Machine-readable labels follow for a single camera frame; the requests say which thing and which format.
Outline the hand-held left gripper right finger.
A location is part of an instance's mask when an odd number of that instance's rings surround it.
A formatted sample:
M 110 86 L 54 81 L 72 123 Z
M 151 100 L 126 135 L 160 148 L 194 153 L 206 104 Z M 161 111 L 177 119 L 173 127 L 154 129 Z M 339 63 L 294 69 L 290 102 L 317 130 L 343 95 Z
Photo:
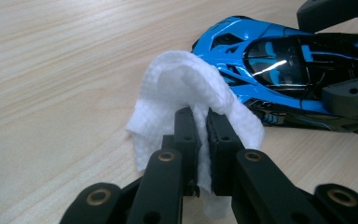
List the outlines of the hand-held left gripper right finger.
M 217 196 L 231 196 L 236 154 L 243 149 L 243 145 L 225 115 L 219 115 L 210 109 L 206 121 L 212 191 Z

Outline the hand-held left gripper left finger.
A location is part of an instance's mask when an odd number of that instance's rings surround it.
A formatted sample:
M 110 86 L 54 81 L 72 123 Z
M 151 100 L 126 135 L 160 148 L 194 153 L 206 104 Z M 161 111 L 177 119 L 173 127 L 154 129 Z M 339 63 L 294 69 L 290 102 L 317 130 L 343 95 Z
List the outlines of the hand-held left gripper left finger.
M 190 107 L 179 109 L 174 115 L 173 134 L 165 134 L 163 148 L 171 148 L 182 155 L 183 193 L 185 196 L 200 196 L 198 187 L 198 164 L 200 137 Z

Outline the white wet wipe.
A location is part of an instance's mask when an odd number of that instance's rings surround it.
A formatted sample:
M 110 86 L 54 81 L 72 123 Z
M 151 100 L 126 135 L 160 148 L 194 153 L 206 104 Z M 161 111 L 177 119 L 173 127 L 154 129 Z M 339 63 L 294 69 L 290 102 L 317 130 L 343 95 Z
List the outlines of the white wet wipe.
M 242 144 L 261 148 L 264 128 L 232 92 L 217 68 L 183 50 L 170 50 L 156 57 L 145 70 L 138 99 L 126 130 L 134 144 L 138 171 L 143 171 L 150 156 L 161 148 L 162 136 L 174 130 L 174 114 L 190 107 L 200 137 L 198 186 L 207 217 L 228 214 L 230 198 L 212 191 L 211 159 L 208 149 L 206 117 L 212 110 L 225 115 Z

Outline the blue and black toy car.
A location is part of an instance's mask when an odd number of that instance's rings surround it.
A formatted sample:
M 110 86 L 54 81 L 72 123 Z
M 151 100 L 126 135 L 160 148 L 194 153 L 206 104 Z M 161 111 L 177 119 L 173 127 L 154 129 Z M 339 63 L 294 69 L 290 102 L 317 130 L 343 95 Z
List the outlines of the blue and black toy car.
M 358 134 L 358 116 L 327 111 L 322 90 L 358 78 L 358 34 L 309 33 L 231 16 L 210 27 L 192 51 L 268 126 Z

